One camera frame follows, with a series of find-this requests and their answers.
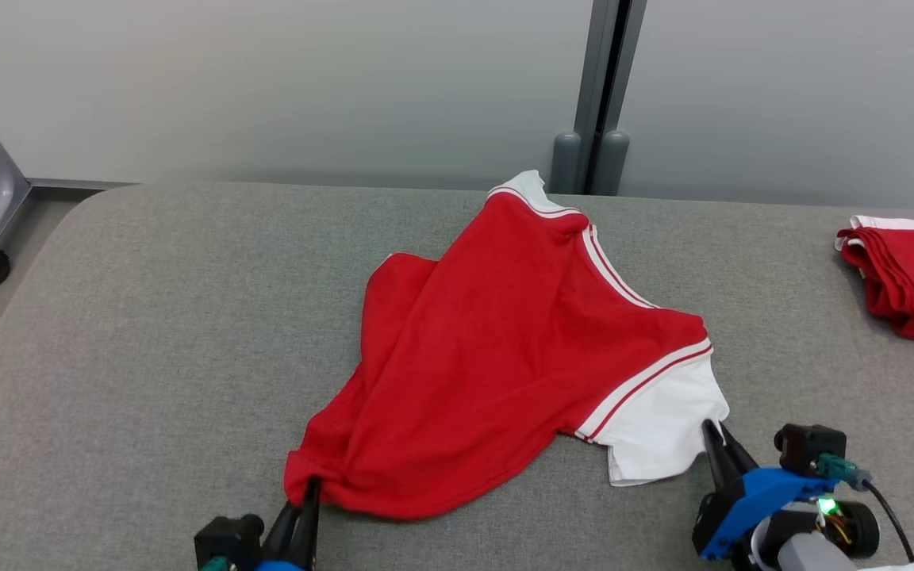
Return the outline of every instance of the gray fabric surface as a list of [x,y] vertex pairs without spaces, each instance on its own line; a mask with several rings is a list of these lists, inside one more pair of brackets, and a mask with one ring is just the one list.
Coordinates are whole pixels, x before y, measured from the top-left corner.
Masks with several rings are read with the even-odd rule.
[[[391,252],[440,256],[484,197],[187,184],[74,209],[0,322],[0,571],[188,570],[211,517],[272,523],[287,451],[358,361],[367,276]],[[831,248],[850,211],[556,201],[642,296],[706,318],[755,458],[776,463],[784,422],[840,427],[914,545],[914,342],[867,317]],[[325,509],[321,568],[720,569],[689,541],[705,463],[614,489],[602,448],[559,438],[446,516]],[[878,518],[874,563],[903,561]]]

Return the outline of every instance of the folded red shirt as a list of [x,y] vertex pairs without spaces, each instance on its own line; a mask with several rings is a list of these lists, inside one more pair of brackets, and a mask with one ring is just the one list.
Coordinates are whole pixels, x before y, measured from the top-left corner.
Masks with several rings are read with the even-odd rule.
[[487,195],[438,262],[371,275],[362,362],[309,421],[284,490],[385,517],[431,517],[528,466],[558,433],[609,446],[614,485],[688,469],[728,405],[696,315],[613,270],[595,227],[534,171]]
[[914,339],[914,220],[852,217],[835,248],[866,279],[866,307]]

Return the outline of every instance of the gray wall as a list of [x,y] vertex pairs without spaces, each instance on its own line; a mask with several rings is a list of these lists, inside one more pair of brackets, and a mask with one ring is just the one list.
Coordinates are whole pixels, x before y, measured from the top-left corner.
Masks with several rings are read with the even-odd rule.
[[914,0],[648,0],[620,194],[914,206]]
[[572,130],[590,2],[0,0],[26,176],[489,188]]

